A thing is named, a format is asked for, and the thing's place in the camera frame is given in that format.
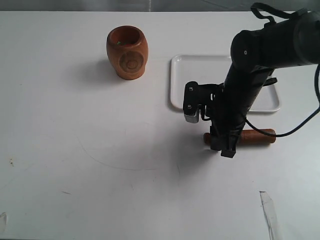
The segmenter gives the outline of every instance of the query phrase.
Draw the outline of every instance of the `table surface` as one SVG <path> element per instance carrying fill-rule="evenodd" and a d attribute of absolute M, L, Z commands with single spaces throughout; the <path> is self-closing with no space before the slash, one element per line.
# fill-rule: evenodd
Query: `table surface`
<path fill-rule="evenodd" d="M 203 146 L 209 123 L 168 103 L 173 56 L 228 55 L 263 23 L 249 12 L 0 12 L 0 238 L 268 240 L 267 191 L 283 239 L 318 239 L 319 117 L 228 159 Z M 134 81 L 106 56 L 121 25 L 149 45 Z M 315 69 L 277 70 L 281 109 L 248 118 L 291 130 L 317 108 Z"/>

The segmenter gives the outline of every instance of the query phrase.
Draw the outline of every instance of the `white tray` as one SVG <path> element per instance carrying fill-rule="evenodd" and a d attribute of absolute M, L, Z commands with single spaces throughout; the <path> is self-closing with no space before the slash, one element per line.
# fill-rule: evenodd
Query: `white tray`
<path fill-rule="evenodd" d="M 177 55 L 171 60 L 170 101 L 183 110 L 186 83 L 220 84 L 226 79 L 231 57 L 214 55 Z M 251 113 L 273 113 L 280 109 L 275 84 L 264 86 L 254 101 Z"/>

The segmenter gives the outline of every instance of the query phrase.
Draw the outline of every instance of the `wooden vase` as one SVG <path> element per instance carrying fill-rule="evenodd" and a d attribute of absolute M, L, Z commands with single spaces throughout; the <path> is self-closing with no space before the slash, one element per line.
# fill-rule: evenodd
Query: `wooden vase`
<path fill-rule="evenodd" d="M 106 40 L 106 52 L 119 77 L 133 80 L 144 74 L 148 43 L 140 29 L 134 26 L 113 29 Z"/>

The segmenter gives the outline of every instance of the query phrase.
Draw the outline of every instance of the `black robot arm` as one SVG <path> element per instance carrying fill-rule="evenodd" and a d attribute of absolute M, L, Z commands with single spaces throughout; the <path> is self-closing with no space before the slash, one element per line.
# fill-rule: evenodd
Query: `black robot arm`
<path fill-rule="evenodd" d="M 276 23 L 259 9 L 287 20 Z M 259 19 L 268 19 L 263 29 L 243 30 L 231 45 L 232 64 L 222 84 L 185 86 L 185 119 L 197 123 L 199 115 L 211 121 L 210 148 L 232 158 L 246 124 L 246 116 L 263 86 L 275 83 L 275 69 L 320 64 L 320 16 L 301 9 L 286 13 L 263 3 L 254 3 L 251 11 Z"/>

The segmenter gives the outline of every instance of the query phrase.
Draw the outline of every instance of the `wooden cylinder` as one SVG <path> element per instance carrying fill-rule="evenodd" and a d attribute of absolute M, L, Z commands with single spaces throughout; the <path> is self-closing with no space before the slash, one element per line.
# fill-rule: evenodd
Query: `wooden cylinder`
<path fill-rule="evenodd" d="M 275 130 L 270 128 L 261 129 L 261 130 L 269 134 L 276 134 Z M 211 143 L 210 133 L 206 132 L 203 135 L 203 140 L 206 145 L 210 146 L 210 143 Z M 276 141 L 276 137 L 274 136 L 266 136 L 255 130 L 243 130 L 238 143 L 240 145 L 266 145 L 266 144 L 273 144 L 275 141 Z"/>
<path fill-rule="evenodd" d="M 106 40 L 106 52 L 119 77 L 133 80 L 144 74 L 148 43 L 140 29 L 134 26 L 113 29 Z"/>

